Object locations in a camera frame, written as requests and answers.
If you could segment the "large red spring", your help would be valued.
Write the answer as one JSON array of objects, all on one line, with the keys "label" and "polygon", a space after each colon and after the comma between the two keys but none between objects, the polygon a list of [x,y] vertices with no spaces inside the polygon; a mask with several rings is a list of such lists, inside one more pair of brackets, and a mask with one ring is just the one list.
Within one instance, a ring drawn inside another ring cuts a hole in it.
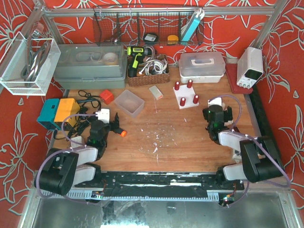
[{"label": "large red spring", "polygon": [[193,84],[193,81],[190,79],[190,80],[187,82],[187,88],[192,88],[192,84]]}]

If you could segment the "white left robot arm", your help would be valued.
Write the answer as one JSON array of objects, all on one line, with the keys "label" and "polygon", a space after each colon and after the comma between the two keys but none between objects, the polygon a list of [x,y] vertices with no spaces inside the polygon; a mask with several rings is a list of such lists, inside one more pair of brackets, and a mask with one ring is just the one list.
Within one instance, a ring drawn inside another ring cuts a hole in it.
[{"label": "white left robot arm", "polygon": [[[40,196],[45,198],[58,194],[66,197],[73,186],[93,180],[97,168],[91,163],[102,158],[109,132],[126,136],[126,131],[120,127],[118,114],[115,114],[113,121],[102,111],[89,116],[93,117],[93,121],[86,143],[65,135],[66,139],[78,146],[63,150],[52,148],[48,151],[34,179],[34,186]],[[49,195],[43,195],[43,190],[49,192]]]}]

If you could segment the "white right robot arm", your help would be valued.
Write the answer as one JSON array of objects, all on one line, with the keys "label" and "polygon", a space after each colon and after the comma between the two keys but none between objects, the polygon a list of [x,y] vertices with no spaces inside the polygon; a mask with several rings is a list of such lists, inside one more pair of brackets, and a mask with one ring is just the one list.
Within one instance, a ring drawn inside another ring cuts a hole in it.
[{"label": "white right robot arm", "polygon": [[225,123],[232,120],[232,108],[224,110],[218,104],[202,110],[210,139],[218,145],[240,153],[241,164],[220,168],[227,181],[248,180],[251,183],[266,181],[282,188],[289,188],[288,178],[274,141],[268,136],[252,137],[229,129]]}]

